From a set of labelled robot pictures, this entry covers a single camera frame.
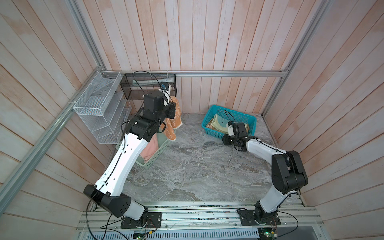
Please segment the pink orange patterned towel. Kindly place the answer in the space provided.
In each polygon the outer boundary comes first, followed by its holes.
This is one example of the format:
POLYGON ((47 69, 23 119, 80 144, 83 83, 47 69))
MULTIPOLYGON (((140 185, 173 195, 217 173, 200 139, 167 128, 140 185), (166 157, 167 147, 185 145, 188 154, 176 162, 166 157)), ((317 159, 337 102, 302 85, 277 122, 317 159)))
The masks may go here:
POLYGON ((175 130, 183 125, 181 120, 182 111, 178 99, 175 96, 171 96, 171 99, 176 105, 176 112, 173 119, 165 119, 166 128, 164 134, 170 141, 175 141, 177 139, 175 130))

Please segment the teal plastic basket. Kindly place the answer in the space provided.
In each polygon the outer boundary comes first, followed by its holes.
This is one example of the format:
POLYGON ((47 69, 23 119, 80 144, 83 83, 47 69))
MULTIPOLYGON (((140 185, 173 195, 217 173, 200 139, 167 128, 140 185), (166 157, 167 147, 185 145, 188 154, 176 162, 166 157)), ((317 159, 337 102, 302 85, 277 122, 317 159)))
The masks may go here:
POLYGON ((221 139, 224 135, 235 135, 235 127, 245 126, 248 136, 253 136, 257 119, 248 114, 213 105, 208 110, 202 127, 206 134, 221 139))

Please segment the green yellow striped towel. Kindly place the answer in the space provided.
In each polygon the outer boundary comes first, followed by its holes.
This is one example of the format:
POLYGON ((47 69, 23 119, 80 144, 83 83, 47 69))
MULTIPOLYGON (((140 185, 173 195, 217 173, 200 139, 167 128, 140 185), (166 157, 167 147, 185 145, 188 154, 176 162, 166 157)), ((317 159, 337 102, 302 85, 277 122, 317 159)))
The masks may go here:
POLYGON ((219 115, 214 115, 214 117, 212 118, 212 125, 215 127, 215 128, 219 128, 219 126, 221 127, 228 127, 228 125, 233 125, 234 126, 234 134, 235 134, 235 126, 238 125, 238 123, 234 122, 234 121, 230 121, 230 120, 227 120, 219 115))

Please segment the orange paw print towel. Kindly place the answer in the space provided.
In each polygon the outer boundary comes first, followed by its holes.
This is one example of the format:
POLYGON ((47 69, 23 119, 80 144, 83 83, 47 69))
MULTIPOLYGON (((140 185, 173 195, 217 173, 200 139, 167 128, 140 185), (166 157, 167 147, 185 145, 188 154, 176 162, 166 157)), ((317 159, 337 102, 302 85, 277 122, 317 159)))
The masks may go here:
POLYGON ((215 128, 215 127, 212 125, 212 121, 213 121, 213 120, 211 120, 211 121, 206 125, 206 128, 211 129, 211 130, 214 130, 214 131, 217 131, 217 132, 220 132, 220 133, 223 133, 223 134, 228 134, 228 128, 227 128, 227 127, 221 127, 221 126, 219 126, 219 128, 215 128))

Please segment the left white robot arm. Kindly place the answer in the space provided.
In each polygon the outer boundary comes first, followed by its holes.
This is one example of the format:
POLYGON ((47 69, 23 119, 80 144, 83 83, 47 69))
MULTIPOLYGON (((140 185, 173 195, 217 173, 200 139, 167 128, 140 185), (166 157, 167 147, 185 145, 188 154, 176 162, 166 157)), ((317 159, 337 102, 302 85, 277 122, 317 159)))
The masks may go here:
POLYGON ((94 185, 85 187, 84 194, 117 218, 141 220, 147 208, 123 194, 123 187, 140 153, 160 132, 165 120, 174 118, 175 112, 169 90, 145 94, 142 109, 123 124, 123 142, 112 162, 94 185))

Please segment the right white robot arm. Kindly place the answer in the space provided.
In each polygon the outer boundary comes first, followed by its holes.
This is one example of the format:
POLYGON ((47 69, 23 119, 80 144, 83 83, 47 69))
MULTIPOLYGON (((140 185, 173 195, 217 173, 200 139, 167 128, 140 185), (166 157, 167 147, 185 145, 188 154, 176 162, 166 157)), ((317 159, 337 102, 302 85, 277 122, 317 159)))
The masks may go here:
POLYGON ((228 134, 222 141, 226 146, 234 146, 241 152, 249 152, 264 159, 272 167, 272 183, 267 194, 256 203, 255 214, 271 214, 291 194, 308 184, 308 177, 296 151, 284 151, 266 144, 255 136, 249 136, 244 123, 229 121, 228 134))

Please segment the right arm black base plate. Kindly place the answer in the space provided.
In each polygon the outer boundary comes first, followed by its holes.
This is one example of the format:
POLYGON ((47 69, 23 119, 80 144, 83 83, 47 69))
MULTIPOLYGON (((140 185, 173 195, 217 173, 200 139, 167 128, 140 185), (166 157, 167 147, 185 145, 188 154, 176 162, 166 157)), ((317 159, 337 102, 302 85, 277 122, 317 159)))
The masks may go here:
POLYGON ((277 212, 265 213, 262 209, 247 210, 244 208, 237 209, 240 216, 242 226, 264 226, 264 225, 281 225, 277 212))

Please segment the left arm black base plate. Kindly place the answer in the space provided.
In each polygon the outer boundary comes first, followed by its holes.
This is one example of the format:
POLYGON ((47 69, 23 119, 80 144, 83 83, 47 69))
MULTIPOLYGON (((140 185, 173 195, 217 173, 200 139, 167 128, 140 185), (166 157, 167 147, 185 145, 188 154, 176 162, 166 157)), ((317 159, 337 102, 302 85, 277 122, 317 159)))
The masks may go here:
POLYGON ((161 227, 162 213, 161 212, 147 212, 139 220, 124 217, 121 223, 121 229, 143 229, 153 228, 158 229, 161 227))

